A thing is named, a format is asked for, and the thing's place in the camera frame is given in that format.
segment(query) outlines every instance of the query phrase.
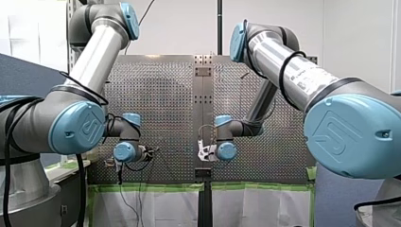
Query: black cable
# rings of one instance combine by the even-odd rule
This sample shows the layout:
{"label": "black cable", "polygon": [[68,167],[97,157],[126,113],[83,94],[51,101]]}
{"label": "black cable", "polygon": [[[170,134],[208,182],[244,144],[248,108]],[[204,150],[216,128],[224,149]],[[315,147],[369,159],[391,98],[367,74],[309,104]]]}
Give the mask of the black cable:
{"label": "black cable", "polygon": [[252,61],[252,58],[251,58],[251,50],[250,50],[249,45],[248,45],[248,34],[247,34],[248,33],[248,21],[247,21],[247,19],[244,20],[243,27],[244,27],[244,30],[245,30],[244,39],[245,39],[245,49],[247,50],[248,63],[250,64],[251,69],[255,72],[255,74],[258,77],[260,77],[262,79],[268,79],[267,77],[261,75],[253,65],[253,61]]}
{"label": "black cable", "polygon": [[[154,1],[155,0],[152,0],[151,2],[150,2],[150,4],[148,5],[148,8],[147,8],[147,10],[145,11],[145,13],[144,13],[144,15],[142,16],[142,18],[141,18],[141,20],[139,21],[139,26],[142,24],[142,22],[144,21],[144,19],[145,19],[145,17],[147,16],[147,14],[148,14],[148,12],[149,12],[149,10],[150,10],[150,8],[151,8],[151,5],[153,5],[153,3],[154,3]],[[128,48],[130,47],[130,45],[131,45],[131,41],[128,43],[128,45],[127,45],[127,47],[126,47],[126,49],[125,49],[125,51],[124,51],[124,55],[127,55],[127,50],[128,50]]]}
{"label": "black cable", "polygon": [[280,69],[279,76],[278,76],[278,83],[279,83],[279,88],[280,88],[280,91],[281,91],[281,95],[282,95],[283,98],[286,100],[286,102],[287,102],[291,107],[293,107],[294,109],[296,109],[297,111],[299,111],[300,109],[299,109],[297,106],[295,106],[295,104],[292,102],[292,100],[290,100],[289,97],[287,96],[286,88],[284,87],[284,72],[286,71],[286,67],[287,67],[287,65],[289,64],[289,62],[290,62],[293,58],[295,58],[295,57],[297,57],[297,56],[300,56],[300,55],[301,55],[302,57],[306,58],[306,53],[304,53],[303,51],[295,51],[295,52],[293,52],[290,56],[288,56],[288,57],[284,60],[283,65],[281,66],[281,69]]}
{"label": "black cable", "polygon": [[84,86],[82,83],[80,83],[78,80],[71,78],[67,73],[60,71],[59,72],[63,77],[72,80],[73,82],[75,82],[77,85],[79,85],[79,87],[81,87],[83,90],[85,90],[86,92],[98,97],[100,100],[103,101],[103,103],[100,103],[101,106],[107,106],[109,105],[109,101],[102,95],[100,95],[99,93],[95,92],[94,90]]}
{"label": "black cable", "polygon": [[356,204],[354,206],[354,210],[357,211],[359,209],[359,207],[362,207],[362,206],[386,205],[386,204],[392,204],[392,203],[396,203],[396,202],[400,202],[400,201],[401,201],[401,197],[395,197],[395,198],[382,200],[382,201],[365,201],[365,202]]}
{"label": "black cable", "polygon": [[149,161],[149,162],[146,162],[146,163],[144,164],[144,166],[142,166],[142,167],[140,167],[140,168],[138,168],[138,169],[133,169],[133,168],[131,168],[130,166],[128,166],[128,164],[124,164],[124,166],[125,166],[127,169],[129,169],[130,171],[132,171],[132,172],[141,172],[142,170],[144,170],[144,169],[149,165],[149,163],[150,163],[150,161]]}
{"label": "black cable", "polygon": [[128,166],[127,163],[124,164],[124,166],[125,166],[128,170],[130,170],[130,171],[132,171],[132,172],[140,172],[140,174],[141,174],[141,178],[140,178],[140,180],[139,180],[139,189],[138,189],[138,199],[139,199],[139,208],[140,208],[139,212],[140,212],[140,216],[138,216],[138,222],[136,223],[136,227],[138,227],[138,225],[139,225],[139,220],[141,220],[141,225],[142,225],[142,227],[144,227],[144,221],[142,220],[142,214],[143,214],[142,209],[143,209],[143,207],[142,207],[142,199],[141,199],[141,186],[142,186],[142,181],[143,181],[143,173],[144,173],[143,170],[149,165],[150,162],[151,162],[151,161],[146,162],[146,163],[144,164],[144,166],[142,166],[142,167],[140,167],[140,168],[138,168],[138,169],[133,169],[133,168],[131,168],[130,166]]}
{"label": "black cable", "polygon": [[106,135],[104,136],[103,141],[101,142],[101,144],[106,143],[106,140],[109,138],[110,133],[111,133],[111,131],[112,131],[113,127],[114,127],[114,124],[115,124],[115,118],[116,118],[116,116],[114,114],[107,113],[107,115],[106,115],[106,124],[107,124],[106,125]]}
{"label": "black cable", "polygon": [[18,118],[12,122],[12,124],[9,126],[8,129],[6,129],[6,141],[5,141],[5,145],[4,145],[6,176],[5,176],[5,186],[4,186],[4,194],[3,194],[3,219],[4,219],[4,224],[6,227],[11,227],[11,222],[9,220],[9,188],[10,188],[10,182],[11,182],[11,163],[10,163],[9,147],[10,147],[10,141],[12,138],[12,133],[13,133],[15,127],[17,126],[17,124],[20,122],[20,120],[26,114],[26,112],[28,112],[32,106],[43,101],[43,99],[39,98],[39,97],[27,97],[27,98],[21,98],[18,101],[15,101],[12,103],[13,103],[13,105],[16,105],[16,106],[18,105],[16,108],[20,109],[22,106],[25,105],[26,101],[30,101],[30,103],[27,104],[26,108],[20,113]]}
{"label": "black cable", "polygon": [[145,11],[144,15],[142,16],[141,20],[139,21],[139,26],[140,26],[140,25],[142,24],[142,22],[144,21],[145,17],[147,16],[147,14],[148,14],[148,12],[149,12],[149,10],[150,10],[150,8],[151,8],[151,5],[153,5],[153,3],[154,3],[154,1],[155,1],[155,0],[152,0],[152,1],[150,2],[150,4],[148,5],[147,10]]}
{"label": "black cable", "polygon": [[139,179],[138,198],[139,198],[139,208],[141,208],[141,210],[139,211],[140,212],[139,215],[141,217],[141,225],[142,225],[142,227],[144,227],[144,221],[142,219],[143,206],[142,206],[142,199],[141,199],[141,185],[142,185],[143,178],[144,178],[144,171],[141,171],[141,178]]}
{"label": "black cable", "polygon": [[121,198],[123,199],[123,202],[133,211],[133,213],[135,213],[135,215],[136,215],[136,227],[138,227],[138,226],[139,226],[139,215],[138,215],[138,212],[136,212],[135,208],[133,208],[132,206],[130,206],[130,205],[127,203],[127,201],[125,200],[124,195],[123,195],[123,192],[122,192],[122,187],[123,187],[123,185],[120,184],[120,195],[121,195]]}
{"label": "black cable", "polygon": [[85,167],[83,166],[82,156],[77,154],[78,170],[79,170],[79,214],[77,227],[83,227],[85,220],[85,209],[86,209],[86,181],[85,181]]}

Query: green tape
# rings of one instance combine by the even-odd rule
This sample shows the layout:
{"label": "green tape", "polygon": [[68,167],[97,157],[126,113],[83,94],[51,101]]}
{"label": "green tape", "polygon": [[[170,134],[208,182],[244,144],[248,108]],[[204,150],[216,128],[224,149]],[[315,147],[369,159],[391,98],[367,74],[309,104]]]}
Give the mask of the green tape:
{"label": "green tape", "polygon": [[50,169],[50,168],[54,168],[54,167],[57,167],[59,164],[53,164],[53,165],[50,165],[50,166],[46,166],[44,169]]}
{"label": "green tape", "polygon": [[[59,166],[58,163],[50,165],[50,166],[47,166],[45,169],[50,169],[50,168],[54,168],[54,167],[57,167],[57,166]],[[70,168],[70,169],[78,168],[78,164],[77,164],[77,162],[69,162],[69,163],[63,164],[62,166],[60,166],[60,168]]]}
{"label": "green tape", "polygon": [[316,196],[316,188],[315,185],[313,184],[310,190],[309,227],[315,226],[315,196]]}
{"label": "green tape", "polygon": [[315,181],[316,180],[316,172],[317,172],[317,168],[315,166],[309,166],[306,168],[306,172],[307,172],[307,178],[310,181]]}
{"label": "green tape", "polygon": [[94,205],[95,203],[95,192],[92,190],[88,190],[88,209],[86,213],[88,213],[88,227],[93,227],[94,225]]}
{"label": "green tape", "polygon": [[[203,190],[202,183],[183,183],[183,184],[152,184],[152,183],[123,183],[121,190],[124,192],[195,192]],[[88,191],[93,193],[119,192],[120,185],[99,184],[89,185]]]}
{"label": "green tape", "polygon": [[212,190],[243,190],[245,188],[266,189],[275,191],[311,191],[313,184],[281,184],[281,183],[212,183]]}
{"label": "green tape", "polygon": [[65,163],[61,166],[62,168],[78,168],[77,162]]}

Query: perforated metal panel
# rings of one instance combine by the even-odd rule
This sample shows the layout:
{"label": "perforated metal panel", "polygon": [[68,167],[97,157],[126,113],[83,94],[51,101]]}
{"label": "perforated metal panel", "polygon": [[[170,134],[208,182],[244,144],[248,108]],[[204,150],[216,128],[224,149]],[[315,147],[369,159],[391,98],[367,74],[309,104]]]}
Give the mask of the perforated metal panel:
{"label": "perforated metal panel", "polygon": [[[196,76],[195,56],[121,56],[105,87],[109,113],[142,115],[142,144],[159,147],[154,161],[143,172],[151,183],[193,183],[195,167],[210,166],[197,154],[199,126],[213,124],[219,114],[242,118],[250,108],[261,79],[243,64],[228,57],[213,57],[211,75]],[[244,79],[240,77],[250,73]],[[236,138],[238,156],[224,168],[213,169],[213,181],[306,183],[305,168],[314,166],[303,137],[303,116],[278,95],[265,133]],[[203,129],[203,139],[212,130]],[[89,168],[89,183],[116,183],[114,167],[105,167],[118,139],[98,147],[98,162]],[[143,164],[131,164],[140,168]],[[125,171],[123,179],[138,182],[139,172]]]}
{"label": "perforated metal panel", "polygon": [[[142,116],[140,143],[160,148],[143,179],[154,183],[194,182],[192,119],[192,56],[119,57],[105,87],[109,113]],[[100,146],[99,161],[89,168],[90,183],[115,183],[115,168],[103,163],[112,157],[118,139]],[[131,164],[140,168],[143,164]],[[139,172],[124,171],[125,181],[139,181]]]}
{"label": "perforated metal panel", "polygon": [[[229,114],[242,119],[252,105],[260,79],[244,64],[214,57],[214,116]],[[240,77],[250,73],[244,79]],[[281,95],[261,136],[236,138],[237,157],[224,168],[214,168],[214,181],[305,183],[305,168],[314,159],[303,137],[303,115],[292,109]]]}

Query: wire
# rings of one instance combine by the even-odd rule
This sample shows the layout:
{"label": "wire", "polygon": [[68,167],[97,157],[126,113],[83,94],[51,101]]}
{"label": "wire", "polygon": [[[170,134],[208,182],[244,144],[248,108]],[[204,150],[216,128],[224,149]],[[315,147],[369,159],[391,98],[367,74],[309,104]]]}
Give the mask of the wire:
{"label": "wire", "polygon": [[365,201],[365,202],[356,204],[354,206],[354,210],[357,211],[357,209],[359,209],[359,207],[362,207],[362,206],[385,205],[385,204],[392,204],[392,203],[396,203],[396,202],[400,202],[400,201],[401,201],[401,197],[395,197],[395,198],[391,198],[391,199],[387,199],[387,200],[383,200],[383,201]]}
{"label": "wire", "polygon": [[144,177],[144,172],[143,171],[141,171],[141,178],[139,179],[139,189],[138,189],[138,198],[139,198],[139,207],[141,208],[141,210],[140,210],[140,217],[141,217],[141,225],[142,225],[142,227],[144,227],[144,221],[143,221],[143,219],[142,219],[142,208],[143,208],[143,206],[142,206],[142,199],[141,199],[141,185],[142,185],[142,181],[143,181],[143,177]]}
{"label": "wire", "polygon": [[204,127],[210,127],[210,128],[212,128],[212,129],[215,129],[215,128],[216,128],[214,125],[202,125],[202,126],[200,126],[200,127],[198,128],[198,138],[201,138],[201,130],[202,130]]}
{"label": "wire", "polygon": [[112,132],[112,129],[114,127],[114,124],[115,124],[115,119],[116,119],[116,116],[114,114],[107,113],[107,115],[106,115],[106,123],[107,123],[106,135],[104,136],[103,141],[101,142],[102,145],[104,143],[106,143],[106,140],[109,138],[109,136]]}
{"label": "wire", "polygon": [[23,116],[29,111],[29,109],[32,106],[36,105],[37,103],[43,101],[43,99],[39,98],[39,97],[28,97],[28,98],[19,99],[18,101],[13,102],[13,105],[17,105],[16,109],[14,109],[14,110],[18,111],[18,109],[20,109],[22,106],[24,106],[25,102],[27,102],[27,101],[30,101],[30,103],[27,104],[26,108],[20,113],[18,118],[12,122],[12,124],[9,126],[8,129],[6,129],[6,142],[4,145],[6,176],[5,176],[5,186],[4,186],[4,194],[3,194],[3,219],[4,219],[4,224],[6,227],[11,227],[11,222],[9,220],[9,188],[11,185],[11,183],[10,183],[11,182],[11,162],[10,162],[9,147],[10,147],[10,141],[12,138],[12,133],[13,133],[15,127],[17,126],[17,124],[23,118]]}
{"label": "wire", "polygon": [[142,198],[141,198],[141,187],[142,187],[142,181],[143,181],[143,176],[144,176],[144,169],[149,165],[149,163],[150,163],[151,161],[148,161],[148,162],[146,162],[145,164],[144,164],[144,166],[142,166],[142,167],[140,167],[140,168],[138,168],[138,169],[133,169],[133,168],[131,168],[130,166],[128,166],[128,164],[127,163],[125,163],[124,164],[124,166],[128,169],[128,170],[130,170],[130,171],[132,171],[132,172],[140,172],[140,174],[141,174],[141,178],[140,178],[140,180],[139,180],[139,189],[138,189],[138,199],[139,199],[139,208],[140,208],[140,210],[139,210],[139,216],[138,216],[138,222],[137,222],[137,224],[136,224],[136,227],[138,227],[138,224],[139,224],[139,220],[141,220],[141,225],[142,225],[142,227],[144,227],[144,221],[143,221],[143,219],[142,219],[142,214],[143,214],[143,206],[142,206]]}
{"label": "wire", "polygon": [[140,168],[138,168],[138,169],[133,169],[133,168],[131,168],[130,166],[128,166],[128,164],[124,164],[124,166],[125,166],[127,169],[129,169],[130,171],[132,171],[132,172],[141,172],[142,170],[144,170],[144,169],[149,165],[149,163],[150,163],[150,161],[147,162],[146,164],[144,164],[144,166],[142,166],[142,167],[140,167]]}
{"label": "wire", "polygon": [[123,199],[123,202],[133,211],[133,213],[135,213],[135,215],[136,215],[136,227],[138,227],[139,226],[139,215],[138,215],[138,212],[136,212],[135,208],[130,206],[127,203],[127,201],[125,200],[124,195],[123,195],[123,191],[122,191],[122,187],[123,187],[123,185],[120,184],[120,195],[121,195],[121,198]]}
{"label": "wire", "polygon": [[79,170],[79,214],[77,227],[83,227],[83,221],[85,220],[85,209],[86,209],[86,181],[85,181],[85,167],[83,166],[82,156],[77,154],[78,170]]}
{"label": "wire", "polygon": [[[150,2],[150,4],[148,5],[147,10],[145,11],[144,15],[142,16],[141,20],[139,21],[139,24],[138,24],[139,26],[142,25],[142,22],[144,21],[145,17],[147,16],[147,14],[148,14],[148,12],[149,12],[149,10],[150,10],[150,8],[151,8],[151,5],[153,5],[154,1],[155,1],[155,0],[152,0],[152,1]],[[131,45],[131,41],[128,43],[128,45],[127,45],[127,47],[126,47],[126,49],[125,49],[125,51],[124,51],[124,55],[127,55],[127,50],[128,50],[128,48],[130,47],[130,45]]]}
{"label": "wire", "polygon": [[153,3],[154,3],[154,1],[155,1],[155,0],[152,0],[152,1],[150,2],[150,4],[148,5],[147,10],[145,11],[144,15],[142,16],[141,20],[139,21],[139,26],[140,26],[140,25],[142,24],[142,22],[144,21],[145,17],[147,16],[147,14],[148,14],[148,12],[149,12],[149,10],[150,10],[150,8],[151,8],[151,5],[153,5]]}
{"label": "wire", "polygon": [[129,120],[127,120],[126,118],[124,118],[122,116],[116,116],[116,115],[114,115],[112,113],[107,113],[106,122],[105,122],[107,124],[106,135],[104,136],[103,141],[101,142],[101,144],[104,144],[106,142],[106,140],[110,137],[116,119],[121,119],[123,121],[126,121],[127,123],[129,123],[132,126],[133,129],[138,131],[139,135],[141,135],[141,132],[138,130],[138,128],[134,124],[132,124]]}
{"label": "wire", "polygon": [[67,79],[70,79],[70,80],[72,80],[73,82],[75,82],[77,85],[79,85],[79,87],[81,87],[81,88],[82,88],[83,90],[85,90],[86,92],[88,92],[88,93],[90,93],[90,94],[92,94],[92,95],[98,97],[99,99],[101,99],[101,100],[103,101],[103,103],[100,103],[101,106],[107,106],[107,105],[109,105],[109,101],[108,101],[105,97],[103,97],[102,95],[100,95],[99,93],[97,93],[97,92],[95,92],[94,90],[92,90],[92,89],[90,89],[90,88],[84,86],[84,85],[83,85],[82,83],[80,83],[78,80],[71,78],[70,75],[68,75],[68,74],[65,73],[65,72],[59,71],[59,73],[60,73],[63,77],[65,77],[65,78],[67,78]]}
{"label": "wire", "polygon": [[127,47],[126,47],[126,49],[124,51],[124,55],[127,55],[127,50],[130,47],[130,45],[131,45],[131,40],[128,42],[128,45],[127,45]]}
{"label": "wire", "polygon": [[300,56],[300,55],[301,55],[302,57],[306,58],[306,53],[303,52],[303,51],[295,51],[295,52],[293,52],[291,55],[289,55],[289,56],[284,60],[283,65],[281,66],[281,69],[280,69],[279,76],[278,76],[278,83],[279,83],[279,88],[280,88],[280,91],[281,91],[281,95],[282,95],[283,98],[286,100],[286,102],[287,102],[291,107],[293,107],[294,109],[296,109],[297,111],[299,111],[300,109],[299,109],[299,108],[294,104],[294,102],[293,102],[291,99],[289,99],[289,97],[287,96],[286,88],[284,87],[284,73],[285,73],[285,71],[286,71],[286,67],[287,67],[287,65],[289,64],[289,62],[290,62],[293,58],[298,57],[298,56]]}

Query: light blue joint cap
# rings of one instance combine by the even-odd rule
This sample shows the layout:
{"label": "light blue joint cap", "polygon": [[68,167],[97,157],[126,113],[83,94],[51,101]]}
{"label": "light blue joint cap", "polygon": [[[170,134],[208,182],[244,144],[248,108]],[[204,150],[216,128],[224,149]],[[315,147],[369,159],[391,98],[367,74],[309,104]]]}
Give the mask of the light blue joint cap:
{"label": "light blue joint cap", "polygon": [[378,99],[344,94],[317,103],[307,114],[307,146],[323,166],[349,178],[401,174],[401,113]]}
{"label": "light blue joint cap", "polygon": [[94,102],[76,102],[54,120],[48,135],[51,149],[63,155],[80,154],[94,148],[104,132],[105,115]]}
{"label": "light blue joint cap", "polygon": [[138,113],[123,113],[123,117],[137,127],[141,127],[141,115]]}
{"label": "light blue joint cap", "polygon": [[225,142],[218,147],[217,157],[222,161],[230,161],[236,157],[236,147],[233,143]]}
{"label": "light blue joint cap", "polygon": [[233,118],[230,115],[219,115],[215,118],[215,126],[219,127],[231,122]]}
{"label": "light blue joint cap", "polygon": [[127,142],[119,143],[115,146],[113,156],[121,163],[129,163],[136,155],[136,150],[132,144]]}
{"label": "light blue joint cap", "polygon": [[0,104],[5,103],[5,102],[10,102],[13,99],[21,98],[21,97],[27,97],[27,96],[0,96]]}
{"label": "light blue joint cap", "polygon": [[245,45],[245,29],[243,23],[238,23],[233,31],[230,41],[230,59],[235,62],[242,62]]}
{"label": "light blue joint cap", "polygon": [[127,24],[130,39],[137,40],[139,38],[139,24],[136,17],[135,10],[129,3],[120,3],[121,10],[123,11],[124,19]]}

